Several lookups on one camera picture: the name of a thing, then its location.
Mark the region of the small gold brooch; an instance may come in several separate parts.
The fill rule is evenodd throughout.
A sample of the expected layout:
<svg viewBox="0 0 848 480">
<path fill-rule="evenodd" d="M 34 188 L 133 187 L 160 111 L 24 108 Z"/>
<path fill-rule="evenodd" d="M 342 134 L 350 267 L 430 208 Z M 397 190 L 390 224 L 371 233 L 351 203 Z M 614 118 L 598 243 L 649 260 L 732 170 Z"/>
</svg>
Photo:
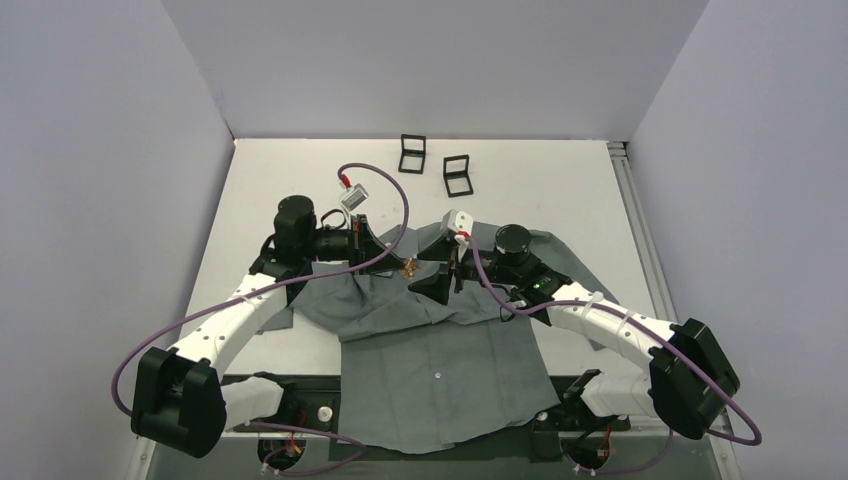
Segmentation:
<svg viewBox="0 0 848 480">
<path fill-rule="evenodd" d="M 417 272 L 418 270 L 419 270 L 419 265 L 418 265 L 418 263 L 417 263 L 417 260 L 416 260 L 416 259 L 414 259 L 414 258 L 407 258 L 407 259 L 405 260 L 404 267 L 403 267 L 403 269 L 400 271 L 400 273 L 401 273 L 401 274 L 402 274 L 405 278 L 414 278 L 414 277 L 415 277 L 415 275 L 416 275 L 416 272 Z"/>
</svg>

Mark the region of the grey button-up shirt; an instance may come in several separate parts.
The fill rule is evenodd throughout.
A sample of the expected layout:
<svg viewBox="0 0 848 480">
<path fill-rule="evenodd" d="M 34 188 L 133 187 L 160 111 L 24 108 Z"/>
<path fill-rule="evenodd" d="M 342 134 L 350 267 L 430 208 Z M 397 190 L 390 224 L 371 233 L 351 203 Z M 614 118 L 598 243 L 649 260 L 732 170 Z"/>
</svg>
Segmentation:
<svg viewBox="0 0 848 480">
<path fill-rule="evenodd" d="M 407 454 L 453 447 L 554 406 L 551 373 L 581 371 L 599 345 L 526 317 L 469 284 L 447 304 L 398 273 L 318 264 L 248 350 L 274 373 L 337 373 L 339 431 Z"/>
</svg>

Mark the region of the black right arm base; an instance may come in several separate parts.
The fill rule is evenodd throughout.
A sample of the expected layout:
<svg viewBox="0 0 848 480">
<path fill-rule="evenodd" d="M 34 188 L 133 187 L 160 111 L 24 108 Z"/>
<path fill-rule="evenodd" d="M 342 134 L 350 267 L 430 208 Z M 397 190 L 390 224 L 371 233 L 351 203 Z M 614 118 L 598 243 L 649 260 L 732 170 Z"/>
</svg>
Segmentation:
<svg viewBox="0 0 848 480">
<path fill-rule="evenodd" d="M 559 404 L 540 411 L 530 423 L 532 462 L 571 460 L 586 469 L 600 469 L 612 455 L 611 434 L 631 428 L 628 416 L 595 415 L 581 399 L 598 369 L 577 376 L 552 376 Z"/>
</svg>

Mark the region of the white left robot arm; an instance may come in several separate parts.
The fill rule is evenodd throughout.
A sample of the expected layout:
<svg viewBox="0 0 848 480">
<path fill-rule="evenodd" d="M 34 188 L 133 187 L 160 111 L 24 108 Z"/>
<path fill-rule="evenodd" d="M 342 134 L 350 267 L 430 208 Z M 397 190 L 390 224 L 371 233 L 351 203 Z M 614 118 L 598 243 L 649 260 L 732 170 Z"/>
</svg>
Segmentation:
<svg viewBox="0 0 848 480">
<path fill-rule="evenodd" d="M 149 348 L 137 365 L 130 427 L 133 433 L 195 458 L 207 455 L 222 433 L 254 419 L 272 429 L 291 427 L 298 402 L 268 378 L 225 385 L 223 375 L 249 340 L 291 305 L 319 261 L 344 262 L 349 274 L 400 270 L 405 262 L 373 234 L 363 215 L 346 229 L 321 227 L 313 201 L 282 199 L 274 232 L 221 307 L 167 349 Z"/>
</svg>

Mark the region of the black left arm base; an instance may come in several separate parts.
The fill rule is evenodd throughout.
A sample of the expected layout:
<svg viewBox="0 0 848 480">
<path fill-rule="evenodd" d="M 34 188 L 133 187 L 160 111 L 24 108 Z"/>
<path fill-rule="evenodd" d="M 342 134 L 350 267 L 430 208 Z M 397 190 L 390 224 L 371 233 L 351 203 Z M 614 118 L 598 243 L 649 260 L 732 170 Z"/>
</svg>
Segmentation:
<svg viewBox="0 0 848 480">
<path fill-rule="evenodd" d="M 261 438 L 257 455 L 268 473 L 292 470 L 307 450 L 307 435 L 280 430 L 280 425 L 311 431 L 337 430 L 336 411 L 341 403 L 338 376 L 227 375 L 222 387 L 227 406 L 229 432 L 272 433 Z"/>
</svg>

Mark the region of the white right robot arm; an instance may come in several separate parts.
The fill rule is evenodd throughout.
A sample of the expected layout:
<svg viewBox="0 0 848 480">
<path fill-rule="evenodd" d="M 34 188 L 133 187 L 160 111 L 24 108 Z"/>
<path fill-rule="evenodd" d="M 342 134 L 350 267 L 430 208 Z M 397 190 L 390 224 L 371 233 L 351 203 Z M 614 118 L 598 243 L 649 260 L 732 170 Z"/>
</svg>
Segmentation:
<svg viewBox="0 0 848 480">
<path fill-rule="evenodd" d="M 436 273 L 410 289 L 444 304 L 466 280 L 505 285 L 510 291 L 501 307 L 578 333 L 639 367 L 633 376 L 595 373 L 570 393 L 564 413 L 578 427 L 600 417 L 648 416 L 686 438 L 709 433 L 740 387 L 710 328 L 694 318 L 678 324 L 616 304 L 535 255 L 531 238 L 526 228 L 508 224 L 485 250 L 469 231 L 447 230 L 416 256 L 438 263 Z"/>
</svg>

